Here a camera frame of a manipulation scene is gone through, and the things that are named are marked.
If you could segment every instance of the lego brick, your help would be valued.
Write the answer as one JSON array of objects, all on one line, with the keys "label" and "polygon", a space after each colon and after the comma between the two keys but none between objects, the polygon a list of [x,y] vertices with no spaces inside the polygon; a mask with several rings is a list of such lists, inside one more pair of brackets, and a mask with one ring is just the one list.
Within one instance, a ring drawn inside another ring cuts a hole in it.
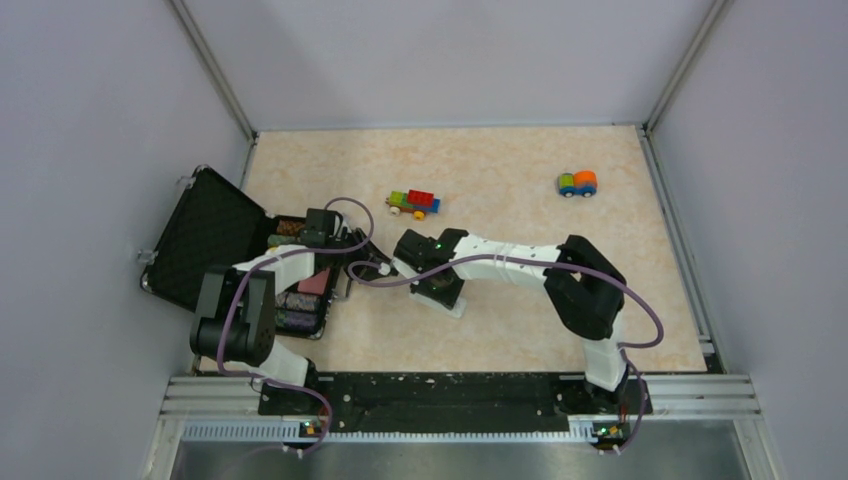
[{"label": "lego brick", "polygon": [[422,192],[420,190],[410,190],[406,196],[406,199],[409,203],[413,205],[429,207],[433,205],[433,196],[434,195],[429,192]]}]

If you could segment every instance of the toy truck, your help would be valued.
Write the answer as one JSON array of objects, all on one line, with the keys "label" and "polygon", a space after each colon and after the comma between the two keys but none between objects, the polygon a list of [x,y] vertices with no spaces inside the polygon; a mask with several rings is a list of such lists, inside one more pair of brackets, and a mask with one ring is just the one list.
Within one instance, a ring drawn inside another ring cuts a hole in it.
[{"label": "toy truck", "polygon": [[557,180],[557,188],[564,197],[582,195],[588,198],[598,193],[598,178],[595,172],[589,170],[575,174],[563,173]]},{"label": "toy truck", "polygon": [[400,215],[400,212],[411,213],[412,218],[416,220],[424,220],[428,213],[439,213],[439,204],[441,201],[432,193],[421,192],[418,190],[410,190],[407,193],[393,191],[386,198],[386,205],[389,206],[389,213],[393,216]]}]

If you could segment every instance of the cable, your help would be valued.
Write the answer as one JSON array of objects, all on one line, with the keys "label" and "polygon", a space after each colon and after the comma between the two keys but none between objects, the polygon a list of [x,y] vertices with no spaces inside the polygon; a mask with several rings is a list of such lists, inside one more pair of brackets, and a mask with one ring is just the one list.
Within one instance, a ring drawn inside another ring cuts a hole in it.
[{"label": "cable", "polygon": [[657,337],[655,339],[651,340],[650,342],[646,342],[646,343],[619,342],[619,344],[618,344],[619,347],[621,347],[621,348],[651,348],[651,347],[655,347],[655,346],[659,345],[660,342],[662,342],[663,338],[665,337],[665,329],[662,326],[662,322],[660,321],[659,316],[657,315],[656,312],[654,312],[654,309],[652,309],[651,306],[648,305],[648,302],[643,300],[642,297],[640,297],[638,293],[634,292],[630,287],[619,282],[614,277],[607,275],[604,272],[599,272],[598,270],[595,270],[595,269],[592,269],[592,268],[583,267],[583,266],[580,266],[580,265],[574,265],[574,264],[571,264],[571,263],[544,262],[544,261],[541,261],[541,260],[528,260],[528,259],[524,259],[524,258],[506,257],[506,256],[502,256],[502,255],[482,254],[482,255],[470,255],[468,257],[460,258],[458,260],[451,260],[450,262],[447,262],[443,265],[439,265],[438,267],[433,268],[432,270],[428,270],[428,271],[423,272],[423,273],[416,275],[414,277],[405,278],[405,279],[401,279],[401,280],[394,280],[394,281],[390,281],[390,282],[368,281],[368,280],[362,279],[361,277],[358,277],[355,273],[353,273],[353,268],[358,267],[358,266],[367,266],[367,267],[379,269],[380,265],[378,265],[374,262],[368,262],[368,261],[364,261],[364,260],[358,260],[358,261],[355,261],[355,262],[351,262],[351,264],[348,265],[348,268],[347,268],[348,272],[347,273],[348,273],[348,276],[350,276],[350,278],[355,280],[357,283],[361,283],[361,284],[367,285],[369,287],[390,288],[390,287],[400,287],[400,286],[403,286],[403,285],[409,285],[411,283],[415,283],[417,281],[420,281],[422,279],[425,279],[427,277],[435,275],[435,274],[437,274],[441,271],[447,270],[449,268],[453,268],[456,265],[461,265],[463,263],[474,262],[474,261],[479,261],[479,260],[497,260],[497,261],[505,261],[505,262],[510,262],[510,263],[517,263],[519,265],[527,265],[527,266],[531,266],[531,267],[558,268],[558,269],[561,269],[561,270],[568,270],[568,271],[571,271],[571,272],[577,272],[577,273],[580,273],[580,274],[583,274],[583,275],[589,275],[591,277],[595,277],[595,278],[598,278],[600,280],[603,280],[603,281],[609,283],[610,285],[618,288],[625,295],[632,298],[634,302],[639,304],[639,306],[642,307],[642,309],[645,311],[645,313],[647,313],[648,316],[651,317],[651,320],[653,320],[654,325],[657,328]]},{"label": "cable", "polygon": [[645,386],[645,379],[642,378],[642,372],[636,368],[636,365],[627,358],[627,353],[624,350],[621,350],[621,358],[624,359],[624,363],[627,364],[627,367],[633,372],[633,375],[636,375],[636,383],[639,384],[639,413],[636,414],[636,422],[633,424],[633,429],[630,430],[630,436],[627,437],[627,440],[618,447],[618,451],[624,452],[628,448],[630,448],[630,444],[633,443],[633,439],[636,438],[636,434],[639,433],[639,427],[642,426],[642,417],[645,416],[645,409],[648,404],[648,389]]},{"label": "cable", "polygon": [[300,254],[304,254],[304,253],[319,253],[319,254],[329,254],[329,255],[345,254],[345,253],[354,252],[354,251],[359,250],[360,248],[368,245],[368,242],[371,241],[371,237],[374,235],[374,216],[371,215],[371,211],[368,210],[368,207],[366,207],[364,203],[360,202],[359,200],[350,198],[350,197],[334,198],[334,199],[330,200],[329,202],[327,202],[327,205],[324,206],[324,209],[325,210],[328,209],[330,207],[330,205],[332,205],[336,202],[339,202],[339,201],[354,203],[354,204],[358,205],[360,208],[362,208],[365,211],[366,215],[368,215],[368,222],[370,224],[370,228],[368,230],[368,235],[365,236],[365,239],[362,240],[361,242],[359,242],[358,244],[356,244],[352,247],[347,247],[347,248],[339,248],[339,249],[304,248],[304,249],[300,249],[300,250],[291,250],[291,251],[285,252],[281,255],[278,255],[274,258],[269,258],[267,260],[263,260],[263,261],[257,263],[256,265],[254,265],[250,270],[245,272],[244,276],[241,279],[241,282],[239,282],[239,285],[238,285],[238,288],[236,289],[235,295],[233,295],[233,301],[230,304],[230,309],[227,311],[227,317],[224,320],[224,327],[221,330],[221,340],[218,343],[218,351],[217,351],[217,355],[216,355],[216,358],[215,358],[215,360],[218,364],[218,372],[221,375],[226,375],[226,376],[229,376],[229,377],[248,377],[248,378],[251,378],[251,379],[262,380],[265,383],[271,384],[271,385],[273,385],[277,388],[294,390],[294,391],[297,391],[297,392],[305,393],[307,395],[311,395],[311,396],[317,398],[324,405],[324,408],[327,409],[327,423],[326,423],[327,428],[323,428],[323,427],[321,428],[321,435],[318,437],[318,440],[314,444],[312,444],[309,448],[307,448],[306,450],[303,450],[303,453],[302,453],[303,455],[312,453],[316,448],[318,448],[319,445],[321,445],[321,443],[324,441],[324,438],[327,436],[327,433],[330,430],[329,427],[333,423],[333,407],[330,405],[330,402],[328,402],[327,399],[324,398],[324,396],[321,395],[320,393],[316,392],[315,390],[306,388],[306,387],[301,387],[301,386],[297,386],[297,385],[291,385],[291,384],[288,384],[288,383],[283,383],[283,382],[280,382],[280,381],[277,381],[277,380],[274,380],[274,379],[271,379],[271,378],[263,377],[262,375],[251,373],[251,372],[239,372],[239,371],[227,370],[224,367],[224,346],[227,344],[227,337],[230,334],[230,328],[233,324],[233,318],[235,317],[236,309],[238,309],[238,303],[241,300],[242,295],[244,294],[244,290],[247,287],[248,279],[253,274],[253,272],[260,270],[261,268],[266,267],[266,266],[268,266],[268,265],[270,265],[274,262],[278,262],[278,261],[283,260],[285,258],[291,257],[292,255],[300,255]]},{"label": "cable", "polygon": [[640,391],[640,395],[641,395],[641,398],[639,399],[639,414],[636,417],[636,423],[633,425],[633,430],[631,431],[630,436],[627,437],[627,440],[625,440],[624,443],[621,445],[621,447],[618,448],[619,454],[624,452],[631,445],[631,443],[633,442],[633,439],[636,437],[636,434],[639,432],[639,427],[642,425],[642,417],[645,415],[645,409],[647,408],[647,388],[645,386],[645,380],[642,378],[642,373],[638,369],[636,369],[636,366],[633,364],[633,362],[631,362],[630,359],[627,358],[627,354],[625,353],[624,349],[625,348],[640,348],[640,349],[641,348],[652,348],[652,347],[659,345],[663,341],[663,338],[665,337],[665,329],[663,328],[662,322],[660,321],[660,318],[657,315],[657,313],[654,311],[654,309],[651,308],[651,306],[648,305],[648,302],[646,302],[642,297],[640,297],[639,294],[637,294],[635,291],[633,291],[633,289],[631,289],[630,287],[628,287],[624,283],[618,281],[616,278],[614,278],[610,275],[607,275],[604,272],[600,272],[598,270],[588,268],[588,267],[583,267],[583,266],[580,266],[580,265],[574,265],[574,264],[570,264],[570,263],[560,263],[560,262],[544,262],[544,261],[540,261],[540,260],[529,260],[529,259],[524,259],[524,258],[515,258],[515,257],[502,256],[502,255],[485,255],[485,254],[470,255],[468,257],[460,258],[460,259],[457,259],[457,260],[452,260],[450,262],[447,262],[443,265],[439,265],[436,268],[433,268],[431,270],[423,272],[423,273],[416,275],[414,277],[390,281],[390,282],[372,282],[372,281],[364,280],[364,279],[356,276],[355,273],[353,273],[353,268],[358,267],[360,265],[379,269],[380,265],[378,265],[374,262],[367,262],[367,261],[362,261],[362,260],[352,262],[350,265],[348,265],[348,272],[347,273],[348,273],[348,276],[350,278],[352,278],[354,281],[361,283],[363,285],[367,285],[369,287],[377,287],[377,288],[390,288],[390,287],[399,287],[399,286],[402,286],[402,285],[409,285],[411,283],[415,283],[417,281],[420,281],[422,279],[425,279],[427,277],[435,275],[435,274],[437,274],[441,271],[447,270],[449,268],[453,268],[456,265],[461,265],[463,263],[474,262],[474,261],[479,261],[479,260],[503,261],[503,262],[516,263],[516,264],[519,264],[519,265],[527,265],[527,266],[531,266],[531,267],[558,268],[558,269],[561,269],[561,270],[577,272],[577,273],[580,273],[582,275],[589,275],[589,276],[598,278],[600,280],[603,280],[603,281],[609,283],[610,285],[618,288],[619,290],[622,291],[622,293],[624,293],[628,297],[632,298],[633,301],[636,302],[640,307],[642,307],[642,310],[644,310],[645,313],[648,314],[648,316],[654,322],[654,326],[656,326],[656,328],[657,328],[657,336],[656,336],[655,339],[651,340],[650,342],[644,342],[644,343],[633,343],[633,342],[619,342],[618,343],[618,347],[621,351],[621,358],[624,360],[624,363],[627,365],[628,369],[630,369],[633,372],[633,374],[636,375],[636,381],[639,384],[639,391]]}]

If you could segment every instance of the gray wall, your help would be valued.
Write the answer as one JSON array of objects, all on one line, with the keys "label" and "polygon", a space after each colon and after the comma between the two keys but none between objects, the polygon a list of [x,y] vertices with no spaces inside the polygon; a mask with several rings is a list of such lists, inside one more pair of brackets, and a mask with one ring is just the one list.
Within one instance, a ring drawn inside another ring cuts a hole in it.
[{"label": "gray wall", "polygon": [[736,2],[657,133],[790,478],[844,478],[848,3]]},{"label": "gray wall", "polygon": [[255,128],[643,121],[710,0],[187,0]]},{"label": "gray wall", "polygon": [[0,72],[0,477],[134,478],[190,326],[135,252],[246,143],[162,0],[5,1]]}]

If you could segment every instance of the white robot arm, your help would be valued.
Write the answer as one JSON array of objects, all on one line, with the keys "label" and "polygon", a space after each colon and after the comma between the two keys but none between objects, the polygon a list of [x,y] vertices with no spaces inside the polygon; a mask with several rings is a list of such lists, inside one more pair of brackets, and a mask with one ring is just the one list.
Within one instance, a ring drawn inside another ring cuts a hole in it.
[{"label": "white robot arm", "polygon": [[572,235],[563,245],[528,246],[491,241],[465,230],[447,229],[438,240],[407,230],[394,254],[392,266],[406,278],[454,260],[490,257],[457,264],[420,279],[410,286],[411,298],[459,318],[466,307],[459,293],[467,280],[496,280],[547,293],[563,324],[581,337],[587,382],[615,392],[626,379],[627,366],[619,353],[615,329],[615,318],[624,305],[620,290],[589,276],[578,280],[564,270],[506,261],[576,264],[625,283],[624,277],[585,238]]}]

